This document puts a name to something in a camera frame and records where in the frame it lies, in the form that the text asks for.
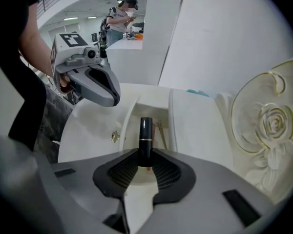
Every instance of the black shirt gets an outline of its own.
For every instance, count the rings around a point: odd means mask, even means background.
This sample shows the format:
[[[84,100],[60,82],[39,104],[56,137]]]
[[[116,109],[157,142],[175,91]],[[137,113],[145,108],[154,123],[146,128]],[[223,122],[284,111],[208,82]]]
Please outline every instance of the black shirt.
[[[24,98],[9,136],[31,150],[43,116],[46,91],[44,83],[21,61],[18,40],[27,24],[28,7],[38,1],[0,0],[0,68]]]

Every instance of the person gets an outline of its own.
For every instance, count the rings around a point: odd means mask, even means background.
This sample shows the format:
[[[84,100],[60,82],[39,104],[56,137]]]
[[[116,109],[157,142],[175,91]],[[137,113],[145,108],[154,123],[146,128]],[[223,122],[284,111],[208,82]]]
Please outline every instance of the person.
[[[72,109],[20,59],[21,53],[33,67],[52,77],[51,51],[37,26],[39,0],[1,1],[12,11],[0,10],[0,68],[24,99],[8,135],[44,153],[51,163],[57,162],[59,146],[53,141],[61,140]]]
[[[129,17],[127,12],[133,12],[137,8],[137,0],[123,0],[118,7],[110,8],[106,18],[106,24],[109,26],[106,33],[108,47],[123,38],[127,26],[135,20],[134,17]]]

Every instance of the gray t-shirt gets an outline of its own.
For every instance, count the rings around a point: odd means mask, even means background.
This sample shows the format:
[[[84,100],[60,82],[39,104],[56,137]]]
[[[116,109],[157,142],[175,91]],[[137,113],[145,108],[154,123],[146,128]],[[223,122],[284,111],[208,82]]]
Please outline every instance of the gray t-shirt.
[[[115,7],[115,13],[113,11],[112,8],[110,8],[109,12],[108,12],[108,17],[112,17],[112,18],[123,18],[127,16],[127,13],[117,7]],[[125,33],[126,32],[126,27],[124,23],[117,23],[117,24],[108,24],[110,29]]]

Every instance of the fluorescent light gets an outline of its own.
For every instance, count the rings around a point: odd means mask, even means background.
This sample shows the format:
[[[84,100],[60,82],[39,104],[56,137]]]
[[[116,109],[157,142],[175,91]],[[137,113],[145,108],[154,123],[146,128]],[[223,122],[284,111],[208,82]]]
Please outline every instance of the fluorescent light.
[[[63,21],[73,20],[73,19],[78,19],[78,17],[76,17],[76,18],[65,18]]]

